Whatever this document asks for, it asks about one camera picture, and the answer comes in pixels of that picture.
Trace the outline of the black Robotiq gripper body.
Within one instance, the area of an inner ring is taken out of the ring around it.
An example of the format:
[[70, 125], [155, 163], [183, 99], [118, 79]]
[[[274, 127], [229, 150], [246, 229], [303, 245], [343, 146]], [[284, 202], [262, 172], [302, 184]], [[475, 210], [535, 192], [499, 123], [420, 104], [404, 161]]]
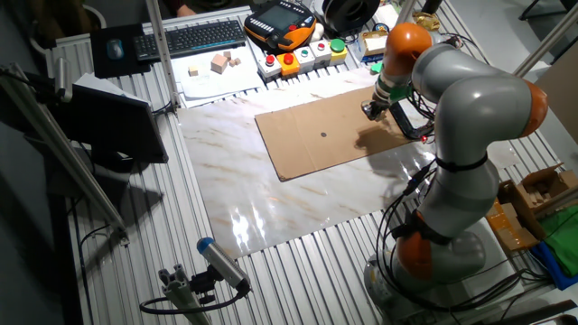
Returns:
[[391, 99], [388, 94], [382, 96], [381, 94], [375, 92], [372, 95], [372, 100], [370, 102], [370, 112], [380, 113], [384, 110], [389, 109], [391, 106]]

